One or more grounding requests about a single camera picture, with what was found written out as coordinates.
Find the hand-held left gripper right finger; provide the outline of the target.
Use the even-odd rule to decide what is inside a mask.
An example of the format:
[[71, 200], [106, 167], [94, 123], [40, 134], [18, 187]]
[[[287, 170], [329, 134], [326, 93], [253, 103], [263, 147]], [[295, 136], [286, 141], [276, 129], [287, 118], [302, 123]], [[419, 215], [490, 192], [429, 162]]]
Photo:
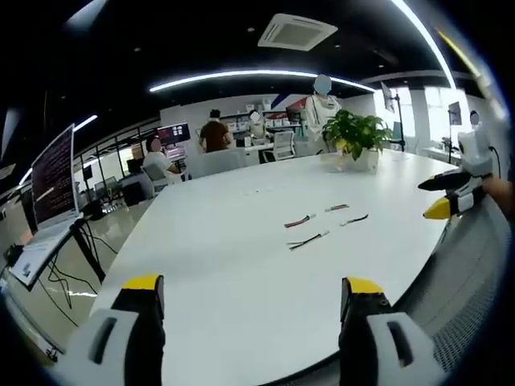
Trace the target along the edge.
[[368, 279], [342, 279], [338, 344], [341, 385], [439, 385], [445, 378], [430, 337]]

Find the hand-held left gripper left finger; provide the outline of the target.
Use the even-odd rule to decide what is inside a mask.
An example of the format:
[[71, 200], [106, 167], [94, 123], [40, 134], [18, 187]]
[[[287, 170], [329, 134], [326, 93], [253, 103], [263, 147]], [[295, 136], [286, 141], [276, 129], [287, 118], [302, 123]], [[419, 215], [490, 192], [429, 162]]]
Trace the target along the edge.
[[109, 308], [96, 310], [70, 338], [52, 376], [58, 385], [161, 385], [164, 277], [126, 282]]

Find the person's right hand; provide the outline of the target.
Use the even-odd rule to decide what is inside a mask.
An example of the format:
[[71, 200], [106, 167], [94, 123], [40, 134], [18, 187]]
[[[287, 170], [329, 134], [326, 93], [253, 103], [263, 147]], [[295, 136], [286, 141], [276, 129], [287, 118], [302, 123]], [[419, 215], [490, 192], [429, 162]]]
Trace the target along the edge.
[[507, 221], [514, 221], [513, 183], [496, 176], [489, 176], [483, 181], [483, 189], [496, 202]]

